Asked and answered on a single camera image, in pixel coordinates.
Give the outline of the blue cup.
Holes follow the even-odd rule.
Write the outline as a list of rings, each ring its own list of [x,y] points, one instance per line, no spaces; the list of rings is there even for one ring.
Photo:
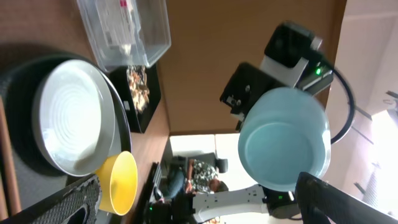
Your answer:
[[[262,186],[287,192],[299,174],[323,177],[331,160],[331,133],[323,106],[308,93],[276,88],[250,109],[238,141],[245,171]]]

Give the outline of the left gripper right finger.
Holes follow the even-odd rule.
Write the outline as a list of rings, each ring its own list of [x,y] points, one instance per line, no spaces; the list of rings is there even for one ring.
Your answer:
[[[307,172],[299,173],[296,201],[303,224],[397,224],[397,219]]]

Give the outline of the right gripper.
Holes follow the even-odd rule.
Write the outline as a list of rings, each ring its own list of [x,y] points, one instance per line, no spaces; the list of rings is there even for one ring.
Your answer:
[[[250,109],[264,93],[281,86],[280,81],[250,63],[240,63],[220,96],[220,101],[231,108],[230,114],[238,119],[235,130],[242,129]]]

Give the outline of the food scraps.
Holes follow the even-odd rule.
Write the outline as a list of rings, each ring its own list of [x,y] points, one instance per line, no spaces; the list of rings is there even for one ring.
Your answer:
[[[149,104],[150,90],[147,86],[145,66],[128,66],[127,81],[136,113],[142,114]]]

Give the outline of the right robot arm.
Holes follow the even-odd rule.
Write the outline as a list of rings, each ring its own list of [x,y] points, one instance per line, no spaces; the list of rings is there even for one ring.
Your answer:
[[[247,62],[240,63],[229,79],[220,101],[231,108],[230,113],[240,115],[237,129],[255,102],[265,92],[284,86]],[[189,200],[188,214],[196,223],[215,217],[237,213],[268,213],[279,219],[291,219],[300,213],[293,192],[279,192],[259,184],[241,190],[215,194],[197,194]]]

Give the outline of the yellow bowl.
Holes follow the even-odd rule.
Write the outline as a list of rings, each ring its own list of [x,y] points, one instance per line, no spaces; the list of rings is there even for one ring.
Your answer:
[[[102,197],[99,209],[119,216],[127,214],[137,195],[137,164],[134,156],[123,151],[108,157],[95,172]]]

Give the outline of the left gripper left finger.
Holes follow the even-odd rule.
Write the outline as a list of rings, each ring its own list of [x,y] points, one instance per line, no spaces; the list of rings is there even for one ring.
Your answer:
[[[84,177],[2,223],[94,223],[102,191],[97,175]]]

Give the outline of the grey ceramic plate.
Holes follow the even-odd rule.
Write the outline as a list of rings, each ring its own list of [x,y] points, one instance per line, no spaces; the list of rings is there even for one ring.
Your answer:
[[[113,145],[114,103],[104,74],[78,59],[66,60],[40,82],[32,105],[32,130],[46,161],[83,177],[99,169]]]

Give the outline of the white napkin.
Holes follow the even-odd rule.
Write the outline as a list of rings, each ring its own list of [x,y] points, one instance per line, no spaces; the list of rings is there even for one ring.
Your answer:
[[[134,4],[129,0],[100,0],[97,1],[101,28],[106,45],[118,47],[123,55],[129,55],[136,45],[133,21]]]

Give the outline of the wooden chopstick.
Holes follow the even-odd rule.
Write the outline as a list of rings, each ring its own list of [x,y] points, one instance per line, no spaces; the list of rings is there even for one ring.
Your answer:
[[[22,211],[17,178],[12,157],[11,140],[7,127],[6,113],[3,101],[1,100],[1,154],[4,162],[4,171],[6,175],[7,196],[9,197],[9,206],[11,215],[16,215]]]

